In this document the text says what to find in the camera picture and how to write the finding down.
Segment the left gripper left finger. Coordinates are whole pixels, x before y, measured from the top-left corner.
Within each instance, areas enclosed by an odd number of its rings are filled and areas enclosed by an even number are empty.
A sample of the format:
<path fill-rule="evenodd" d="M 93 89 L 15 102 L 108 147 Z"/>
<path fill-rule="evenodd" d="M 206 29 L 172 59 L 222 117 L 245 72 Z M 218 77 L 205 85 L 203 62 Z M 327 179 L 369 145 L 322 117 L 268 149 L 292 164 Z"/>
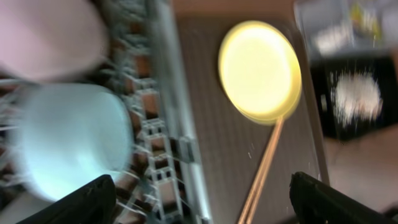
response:
<path fill-rule="evenodd" d="M 17 224 L 108 224 L 116 205 L 110 175 L 101 175 Z"/>

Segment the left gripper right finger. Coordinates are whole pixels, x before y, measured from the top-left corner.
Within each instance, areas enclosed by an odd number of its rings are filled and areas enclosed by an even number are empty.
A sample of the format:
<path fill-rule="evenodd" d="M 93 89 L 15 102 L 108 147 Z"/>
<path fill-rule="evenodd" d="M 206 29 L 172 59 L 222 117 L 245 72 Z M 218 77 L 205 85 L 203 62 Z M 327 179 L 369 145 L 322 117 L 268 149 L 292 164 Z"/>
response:
<path fill-rule="evenodd" d="M 290 201 L 300 224 L 397 224 L 397 208 L 379 213 L 304 172 L 292 174 Z"/>

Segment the wooden chopstick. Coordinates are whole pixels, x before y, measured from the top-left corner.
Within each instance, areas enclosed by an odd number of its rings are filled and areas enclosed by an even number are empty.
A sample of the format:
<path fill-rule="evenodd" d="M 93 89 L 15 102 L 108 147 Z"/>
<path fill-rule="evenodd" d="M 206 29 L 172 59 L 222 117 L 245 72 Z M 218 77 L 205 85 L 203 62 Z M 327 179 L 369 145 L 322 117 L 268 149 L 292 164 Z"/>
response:
<path fill-rule="evenodd" d="M 242 212 L 240 214 L 240 217 L 239 217 L 239 220 L 238 220 L 238 224 L 245 224 L 246 223 L 244 221 L 244 219 L 246 218 L 246 215 L 247 215 L 248 210 L 249 210 L 249 204 L 250 204 L 250 201 L 251 201 L 251 197 L 254 195 L 254 185 L 256 185 L 256 182 L 257 182 L 257 180 L 258 180 L 258 178 L 260 176 L 260 174 L 258 173 L 258 170 L 257 170 L 256 176 L 255 176 L 255 179 L 254 179 L 254 181 L 252 183 L 252 186 L 251 186 L 251 189 L 249 191 L 249 194 L 248 194 L 248 197 L 246 199 L 246 202 L 244 204 L 243 210 L 242 210 Z"/>
<path fill-rule="evenodd" d="M 259 203 L 259 199 L 261 197 L 262 190 L 264 188 L 264 184 L 266 182 L 266 179 L 267 179 L 267 176 L 268 176 L 268 173 L 269 173 L 269 170 L 270 170 L 273 158 L 274 158 L 274 154 L 275 154 L 278 142 L 279 142 L 279 138 L 280 138 L 280 134 L 282 132 L 283 125 L 284 125 L 284 118 L 278 119 L 275 124 L 275 128 L 272 132 L 272 136 L 267 145 L 267 149 L 262 158 L 261 166 L 259 167 L 259 170 L 258 170 L 258 173 L 260 174 L 260 176 L 256 182 L 256 185 L 254 185 L 254 195 L 251 197 L 251 201 L 249 204 L 249 210 L 246 215 L 246 218 L 244 219 L 244 221 L 247 224 L 251 224 L 252 220 L 254 218 L 254 214 L 256 212 L 256 208 Z"/>

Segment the light blue bowl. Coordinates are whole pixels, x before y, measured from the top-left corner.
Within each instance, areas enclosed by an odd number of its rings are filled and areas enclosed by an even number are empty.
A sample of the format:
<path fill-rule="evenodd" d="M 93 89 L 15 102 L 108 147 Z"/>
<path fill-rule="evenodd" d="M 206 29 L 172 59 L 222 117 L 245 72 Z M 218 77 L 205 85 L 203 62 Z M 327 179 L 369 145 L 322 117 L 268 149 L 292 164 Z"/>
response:
<path fill-rule="evenodd" d="M 109 89 L 58 83 L 29 88 L 11 133 L 17 173 L 28 191 L 56 202 L 101 175 L 119 181 L 134 141 L 127 108 Z"/>

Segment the yellow plastic plate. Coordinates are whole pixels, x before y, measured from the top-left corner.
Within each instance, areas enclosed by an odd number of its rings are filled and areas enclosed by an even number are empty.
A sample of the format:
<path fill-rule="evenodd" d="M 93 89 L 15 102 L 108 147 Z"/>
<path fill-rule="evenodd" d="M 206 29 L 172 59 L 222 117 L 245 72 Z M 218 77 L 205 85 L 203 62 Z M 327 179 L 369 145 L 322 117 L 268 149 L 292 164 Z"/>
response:
<path fill-rule="evenodd" d="M 300 101 L 297 54 L 286 36 L 266 22 L 240 22 L 227 32 L 218 53 L 218 73 L 229 101 L 255 123 L 288 119 Z"/>

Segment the pink white bowl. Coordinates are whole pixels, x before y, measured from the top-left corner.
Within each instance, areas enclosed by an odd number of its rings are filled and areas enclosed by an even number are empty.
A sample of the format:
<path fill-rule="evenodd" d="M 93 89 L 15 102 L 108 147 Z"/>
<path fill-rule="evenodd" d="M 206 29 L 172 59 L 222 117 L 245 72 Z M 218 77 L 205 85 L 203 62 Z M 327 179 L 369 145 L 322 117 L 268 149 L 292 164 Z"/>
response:
<path fill-rule="evenodd" d="M 1 71 L 32 82 L 73 79 L 104 62 L 109 37 L 84 0 L 1 0 Z"/>

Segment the yellow green snack wrapper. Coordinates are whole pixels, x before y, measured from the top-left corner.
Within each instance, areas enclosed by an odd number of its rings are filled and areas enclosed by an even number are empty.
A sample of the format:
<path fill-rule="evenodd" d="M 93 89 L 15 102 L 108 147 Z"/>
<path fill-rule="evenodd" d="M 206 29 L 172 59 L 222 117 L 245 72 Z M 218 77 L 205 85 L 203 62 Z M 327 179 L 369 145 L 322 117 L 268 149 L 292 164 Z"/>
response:
<path fill-rule="evenodd" d="M 381 40 L 381 25 L 375 1 L 352 1 L 349 6 L 349 18 L 357 35 L 371 40 Z"/>

